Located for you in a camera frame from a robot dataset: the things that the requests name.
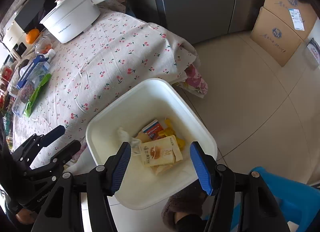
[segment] blue plastic stool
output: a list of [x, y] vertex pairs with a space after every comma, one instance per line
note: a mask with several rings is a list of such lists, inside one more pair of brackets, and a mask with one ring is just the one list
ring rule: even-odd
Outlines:
[[[296, 232], [305, 232], [320, 210], [320, 191], [306, 184], [271, 174], [262, 167], [256, 167], [252, 171], [257, 171], [273, 195], [281, 200], [279, 206], [287, 222], [299, 225]], [[239, 215], [240, 204], [233, 210], [230, 230], [238, 224]]]

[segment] gray refrigerator door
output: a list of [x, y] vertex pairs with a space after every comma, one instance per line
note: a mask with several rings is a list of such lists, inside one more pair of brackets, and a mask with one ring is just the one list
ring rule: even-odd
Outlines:
[[191, 44], [228, 33], [235, 0], [156, 0], [166, 28]]

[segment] person's hand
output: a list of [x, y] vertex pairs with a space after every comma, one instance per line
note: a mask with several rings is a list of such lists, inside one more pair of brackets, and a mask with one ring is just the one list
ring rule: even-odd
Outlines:
[[16, 214], [16, 218], [20, 223], [24, 225], [30, 225], [36, 221], [36, 215], [37, 214], [33, 211], [21, 209], [18, 214]]

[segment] floral fabric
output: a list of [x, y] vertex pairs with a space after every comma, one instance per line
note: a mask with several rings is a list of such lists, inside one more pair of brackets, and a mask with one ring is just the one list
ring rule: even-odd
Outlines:
[[66, 44], [59, 43], [51, 60], [52, 78], [39, 95], [29, 118], [14, 117], [13, 146], [33, 133], [46, 134], [58, 125], [66, 133], [33, 161], [35, 168], [74, 139], [86, 147], [89, 121], [132, 87], [148, 78], [185, 82], [203, 95], [207, 86], [193, 63], [195, 49], [184, 39], [153, 23], [101, 9], [92, 28]]

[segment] pot lid knob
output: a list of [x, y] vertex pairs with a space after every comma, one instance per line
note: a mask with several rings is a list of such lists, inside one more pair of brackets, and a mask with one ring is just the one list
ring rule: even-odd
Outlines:
[[57, 6], [60, 5], [64, 0], [55, 0], [54, 2], [57, 3]]

